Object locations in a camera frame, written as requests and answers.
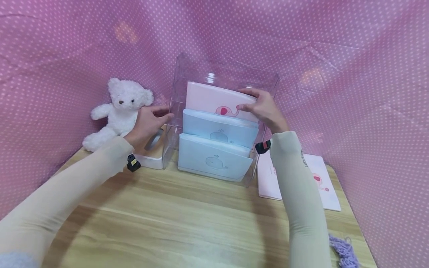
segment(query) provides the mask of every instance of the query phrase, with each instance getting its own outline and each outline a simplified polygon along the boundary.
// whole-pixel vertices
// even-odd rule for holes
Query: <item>pink booklet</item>
[[[195,82],[188,82],[187,85],[186,109],[258,122],[253,114],[237,110],[238,104],[255,102],[255,97],[238,91]]]
[[[304,154],[305,161],[313,173],[314,182],[319,187],[320,198],[322,199],[323,208],[341,211],[340,202],[331,179],[329,178],[323,158]],[[277,175],[271,162],[269,151],[259,155],[258,166],[258,190],[259,196],[269,199],[281,200],[280,189],[278,187]]]

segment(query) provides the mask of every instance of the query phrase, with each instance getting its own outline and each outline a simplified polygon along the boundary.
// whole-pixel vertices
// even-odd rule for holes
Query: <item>blue notebook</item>
[[[182,133],[178,169],[227,181],[241,181],[252,164],[250,149]]]
[[[252,148],[258,123],[218,114],[183,110],[183,133]]]

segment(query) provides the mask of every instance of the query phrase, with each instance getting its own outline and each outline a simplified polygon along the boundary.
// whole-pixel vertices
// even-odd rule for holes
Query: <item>pink elephant drawing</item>
[[[319,175],[317,175],[316,173],[313,173],[313,177],[317,183],[317,187],[319,187],[320,190],[329,192],[328,188],[322,188],[321,187],[322,186],[322,178]]]
[[[225,116],[230,116],[230,117],[236,117],[239,114],[239,111],[240,110],[237,110],[237,112],[235,114],[233,114],[233,112],[231,111],[231,109],[229,107],[221,106],[221,107],[216,109],[215,114],[220,114],[220,115],[225,115]]]

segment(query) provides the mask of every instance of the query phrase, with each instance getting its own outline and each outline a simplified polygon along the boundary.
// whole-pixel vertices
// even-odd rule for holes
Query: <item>arm sleeve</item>
[[[290,268],[330,268],[322,201],[296,133],[274,134],[270,154],[289,218]]]
[[[49,179],[0,221],[0,256],[26,254],[39,267],[57,231],[78,203],[123,171],[132,151],[124,138],[117,137]]]

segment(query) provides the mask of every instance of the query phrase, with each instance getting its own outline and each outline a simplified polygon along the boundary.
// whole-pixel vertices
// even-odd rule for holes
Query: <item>pink fabric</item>
[[[0,2],[0,218],[99,127],[114,76],[167,103],[181,52],[278,72],[306,153],[341,180],[381,268],[428,262],[425,0]]]

